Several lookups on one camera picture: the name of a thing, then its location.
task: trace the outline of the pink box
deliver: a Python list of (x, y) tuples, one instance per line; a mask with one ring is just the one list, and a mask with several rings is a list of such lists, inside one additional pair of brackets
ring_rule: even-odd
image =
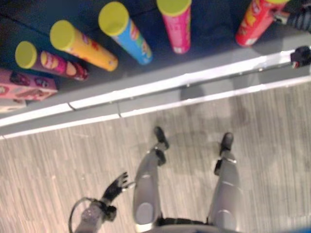
[(0, 68), (0, 98), (44, 100), (57, 92), (52, 79)]

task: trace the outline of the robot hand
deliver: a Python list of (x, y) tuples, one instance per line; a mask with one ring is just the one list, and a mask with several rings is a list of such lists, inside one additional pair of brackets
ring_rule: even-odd
[(105, 221), (113, 221), (117, 214), (117, 208), (111, 206), (111, 202), (122, 192), (134, 187), (135, 183), (127, 183), (127, 172), (122, 173), (106, 189), (100, 200), (82, 198), (75, 203), (69, 217), (69, 232), (72, 233), (71, 221), (75, 208), (83, 201), (90, 201), (91, 204), (81, 215), (81, 222), (75, 233), (96, 233)]
[(120, 193), (133, 187), (134, 183), (127, 183), (127, 172), (122, 173), (111, 185), (106, 189), (102, 199), (112, 202)]

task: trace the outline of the pringles can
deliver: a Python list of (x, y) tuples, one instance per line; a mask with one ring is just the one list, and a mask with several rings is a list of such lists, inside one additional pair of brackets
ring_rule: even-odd
[(78, 62), (70, 62), (47, 51), (39, 51), (29, 41), (22, 41), (15, 50), (15, 61), (23, 69), (34, 69), (66, 78), (84, 81), (88, 71)]
[(239, 45), (253, 45), (273, 22), (273, 13), (281, 11), (289, 0), (252, 0), (236, 34)]
[(139, 64), (145, 65), (152, 61), (153, 55), (149, 45), (122, 3), (112, 1), (105, 5), (99, 13), (98, 23), (101, 30), (135, 58)]
[(115, 55), (81, 33), (66, 20), (54, 23), (50, 31), (50, 40), (54, 48), (105, 70), (113, 71), (118, 66), (118, 59)]
[(171, 47), (183, 54), (190, 49), (191, 0), (156, 0)]

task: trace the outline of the yellow can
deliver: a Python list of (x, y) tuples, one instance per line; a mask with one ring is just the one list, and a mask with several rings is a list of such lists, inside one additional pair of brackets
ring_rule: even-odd
[(70, 22), (60, 20), (50, 31), (52, 45), (108, 71), (118, 66), (118, 59), (97, 42), (77, 30)]

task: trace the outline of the wood plank floor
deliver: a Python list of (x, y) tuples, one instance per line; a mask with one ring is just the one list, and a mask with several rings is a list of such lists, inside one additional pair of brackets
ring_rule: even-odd
[[(171, 148), (160, 168), (166, 217), (205, 221), (223, 133), (235, 134), (245, 232), (311, 223), (311, 83), (0, 141), (0, 232), (68, 232), (72, 205), (99, 198), (121, 172), (134, 178), (160, 125)], [(133, 233), (133, 191), (101, 232)], [(74, 225), (80, 218), (79, 208)]]

